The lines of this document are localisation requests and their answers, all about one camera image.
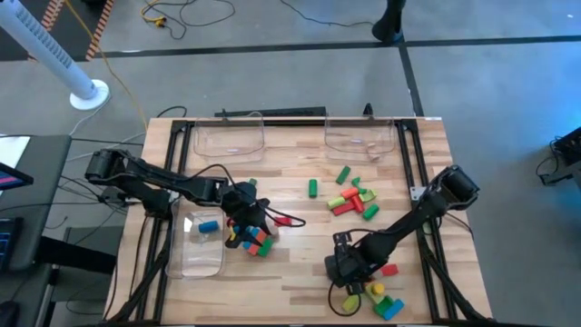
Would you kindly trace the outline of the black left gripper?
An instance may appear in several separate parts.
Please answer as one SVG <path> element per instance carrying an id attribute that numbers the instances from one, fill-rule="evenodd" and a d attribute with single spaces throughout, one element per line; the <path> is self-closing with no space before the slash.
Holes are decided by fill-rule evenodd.
<path id="1" fill-rule="evenodd" d="M 266 222 L 266 208 L 271 201 L 268 198 L 256 198 L 257 189 L 248 182 L 227 185 L 221 190 L 221 209 L 226 216 L 235 221 L 236 226 L 245 230 L 248 226 L 257 227 L 271 235 L 271 230 Z M 236 233 L 234 241 L 230 241 L 231 231 L 224 245 L 229 249 L 236 249 L 240 246 L 242 238 Z"/>

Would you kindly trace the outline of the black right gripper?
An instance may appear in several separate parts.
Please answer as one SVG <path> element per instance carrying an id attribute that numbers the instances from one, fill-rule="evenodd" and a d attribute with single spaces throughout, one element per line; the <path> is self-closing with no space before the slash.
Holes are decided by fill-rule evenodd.
<path id="1" fill-rule="evenodd" d="M 345 287 L 348 295 L 365 292 L 365 282 L 378 270 L 378 263 L 368 262 L 352 242 L 351 230 L 334 233 L 334 253 L 324 258 L 325 272 L 338 288 Z"/>

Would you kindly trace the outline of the blue rectangular block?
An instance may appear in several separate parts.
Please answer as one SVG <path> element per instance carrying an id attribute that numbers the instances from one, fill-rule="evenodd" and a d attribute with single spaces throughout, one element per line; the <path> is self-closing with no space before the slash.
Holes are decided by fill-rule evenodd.
<path id="1" fill-rule="evenodd" d="M 405 303 L 402 300 L 400 299 L 395 300 L 390 305 L 390 307 L 387 308 L 382 314 L 383 319 L 386 321 L 390 321 L 404 308 L 404 306 Z"/>
<path id="2" fill-rule="evenodd" d="M 245 232 L 246 236 L 245 236 L 244 241 L 242 242 L 242 247 L 245 250 L 250 250 L 250 248 L 260 248 L 261 247 L 261 243 L 258 240 L 258 235 L 259 235 L 260 231 L 261 231 L 260 228 L 251 227 L 251 226 L 249 226 L 246 229 L 246 232 Z"/>

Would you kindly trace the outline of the orange rectangular block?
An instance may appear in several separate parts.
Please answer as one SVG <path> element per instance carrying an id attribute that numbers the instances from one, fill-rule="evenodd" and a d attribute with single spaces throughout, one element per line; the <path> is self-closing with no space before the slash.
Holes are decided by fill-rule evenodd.
<path id="1" fill-rule="evenodd" d="M 268 239 L 268 238 L 269 238 L 269 236 L 268 236 L 268 235 L 267 235 L 265 232 L 263 232 L 262 230 L 259 232 L 259 235 L 258 235 L 258 240 L 260 241 L 261 245 L 262 245 L 262 243 L 263 243 L 263 242 L 264 242 L 266 239 Z M 257 251 L 258 251 L 259 249 L 260 249 L 260 248 L 250 248 L 250 250 L 247 250 L 247 252 L 248 252 L 249 254 L 253 255 L 253 256 L 256 256 L 256 255 L 258 255 L 258 254 L 257 254 Z"/>

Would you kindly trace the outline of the clear plastic bin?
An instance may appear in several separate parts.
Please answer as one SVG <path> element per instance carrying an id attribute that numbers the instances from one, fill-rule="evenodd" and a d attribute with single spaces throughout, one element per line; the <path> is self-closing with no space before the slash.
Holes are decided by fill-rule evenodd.
<path id="1" fill-rule="evenodd" d="M 262 159 L 265 131 L 259 112 L 199 120 L 193 131 L 192 148 L 208 164 L 245 164 Z"/>
<path id="2" fill-rule="evenodd" d="M 172 279 L 202 279 L 217 275 L 225 260 L 224 214 L 217 207 L 201 207 L 184 199 L 172 207 L 169 262 L 165 273 Z M 200 223 L 217 221 L 220 230 L 199 233 Z"/>
<path id="3" fill-rule="evenodd" d="M 395 150 L 395 130 L 395 122 L 390 118 L 327 117 L 325 155 L 335 162 L 377 163 Z"/>

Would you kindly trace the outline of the black power strip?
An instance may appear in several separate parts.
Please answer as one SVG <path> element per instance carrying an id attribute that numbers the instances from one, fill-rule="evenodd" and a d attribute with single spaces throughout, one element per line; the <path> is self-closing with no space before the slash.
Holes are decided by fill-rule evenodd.
<path id="1" fill-rule="evenodd" d="M 226 111 L 222 109 L 220 112 L 214 114 L 215 117 L 236 117 L 247 116 L 253 113 L 259 113 L 263 117 L 287 117 L 287 116 L 326 116 L 327 109 L 325 106 L 308 106 L 308 107 L 292 107 L 279 109 L 261 109 L 249 111 Z"/>

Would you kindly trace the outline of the black desk base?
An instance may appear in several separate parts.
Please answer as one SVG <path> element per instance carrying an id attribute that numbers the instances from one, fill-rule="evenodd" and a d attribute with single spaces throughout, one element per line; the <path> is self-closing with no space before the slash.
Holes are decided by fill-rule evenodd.
<path id="1" fill-rule="evenodd" d="M 62 240 L 42 236 L 34 261 L 112 274 L 122 227 L 67 227 Z"/>

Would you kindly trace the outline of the gray side desk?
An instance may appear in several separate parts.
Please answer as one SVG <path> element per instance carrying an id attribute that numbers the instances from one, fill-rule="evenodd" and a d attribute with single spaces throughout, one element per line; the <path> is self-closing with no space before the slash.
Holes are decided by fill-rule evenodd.
<path id="1" fill-rule="evenodd" d="M 27 186 L 0 194 L 0 218 L 19 218 L 8 269 L 28 269 L 34 262 L 72 139 L 67 135 L 30 138 L 15 168 L 34 178 Z"/>

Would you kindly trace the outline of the black backlit keyboard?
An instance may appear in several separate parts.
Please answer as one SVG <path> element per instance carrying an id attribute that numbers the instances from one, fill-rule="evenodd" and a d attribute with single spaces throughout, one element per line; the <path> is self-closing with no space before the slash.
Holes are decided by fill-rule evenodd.
<path id="1" fill-rule="evenodd" d="M 22 231 L 22 217 L 0 218 L 0 273 L 9 270 L 15 245 Z"/>

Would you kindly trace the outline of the monitor with pink screen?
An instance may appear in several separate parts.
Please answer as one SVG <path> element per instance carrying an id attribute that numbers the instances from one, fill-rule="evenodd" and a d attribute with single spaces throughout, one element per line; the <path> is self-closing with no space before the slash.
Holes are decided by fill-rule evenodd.
<path id="1" fill-rule="evenodd" d="M 0 191 L 19 188 L 34 183 L 34 178 L 4 163 L 0 163 Z"/>

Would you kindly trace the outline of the black equipment box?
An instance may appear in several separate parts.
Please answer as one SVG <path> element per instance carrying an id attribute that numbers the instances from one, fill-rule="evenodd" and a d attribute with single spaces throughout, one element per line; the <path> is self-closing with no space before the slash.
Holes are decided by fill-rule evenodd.
<path id="1" fill-rule="evenodd" d="M 549 148 L 556 167 L 552 173 L 539 173 L 538 169 L 544 162 L 538 165 L 536 174 L 541 183 L 549 186 L 573 180 L 581 191 L 581 126 L 565 136 L 556 136 Z"/>

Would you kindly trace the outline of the white paper sheet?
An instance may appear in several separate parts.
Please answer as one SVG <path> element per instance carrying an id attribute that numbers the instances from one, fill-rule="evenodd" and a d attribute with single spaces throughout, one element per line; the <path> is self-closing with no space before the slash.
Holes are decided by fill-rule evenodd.
<path id="1" fill-rule="evenodd" d="M 30 139 L 30 136 L 0 135 L 0 164 L 16 168 Z"/>

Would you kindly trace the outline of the black hazard striped mat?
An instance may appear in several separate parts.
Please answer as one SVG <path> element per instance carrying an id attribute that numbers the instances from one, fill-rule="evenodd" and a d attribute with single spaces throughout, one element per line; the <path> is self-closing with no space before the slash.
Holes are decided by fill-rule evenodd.
<path id="1" fill-rule="evenodd" d="M 65 0 L 19 0 L 75 61 L 90 61 L 97 52 L 115 0 L 68 0 L 92 33 L 88 35 Z"/>

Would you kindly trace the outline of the white tower fan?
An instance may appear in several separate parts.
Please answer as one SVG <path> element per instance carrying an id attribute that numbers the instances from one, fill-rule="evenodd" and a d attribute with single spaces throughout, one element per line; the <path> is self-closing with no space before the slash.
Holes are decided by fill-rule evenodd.
<path id="1" fill-rule="evenodd" d="M 91 111 L 109 101 L 107 83 L 91 79 L 19 0 L 0 0 L 0 27 L 69 89 L 73 108 Z"/>

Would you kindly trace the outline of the black aluminium table frame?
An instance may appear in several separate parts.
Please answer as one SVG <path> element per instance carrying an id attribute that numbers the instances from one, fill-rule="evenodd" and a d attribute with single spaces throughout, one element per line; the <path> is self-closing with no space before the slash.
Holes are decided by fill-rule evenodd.
<path id="1" fill-rule="evenodd" d="M 255 178 L 260 195 L 271 199 L 274 209 L 300 217 L 306 227 L 281 228 L 280 239 L 266 258 L 239 250 L 226 250 L 222 271 L 203 279 L 167 279 L 162 304 L 162 325 L 336 325 L 336 324 L 430 324 L 426 284 L 420 262 L 418 237 L 405 238 L 389 257 L 399 273 L 386 277 L 387 294 L 400 298 L 405 306 L 392 320 L 385 321 L 362 295 L 357 314 L 342 318 L 327 304 L 330 281 L 323 258 L 332 253 L 332 233 L 358 226 L 387 228 L 411 209 L 409 187 L 400 145 L 377 163 L 366 165 L 349 159 L 327 160 L 323 118 L 267 117 L 265 149 L 261 161 L 227 163 L 235 181 Z M 441 118 L 402 118 L 409 153 L 412 182 L 418 186 L 454 164 Z M 326 202 L 338 196 L 341 187 L 334 181 L 344 165 L 375 189 L 379 213 L 365 222 L 354 212 L 335 217 Z M 318 178 L 320 195 L 309 199 L 308 180 Z M 137 246 L 140 245 L 136 284 L 141 281 L 153 223 L 146 223 L 142 206 L 132 206 L 126 217 L 118 252 L 117 286 L 114 280 L 108 302 L 111 319 L 128 301 Z M 444 222 L 439 229 L 448 273 L 472 306 L 492 317 L 478 264 L 474 241 L 461 223 Z"/>

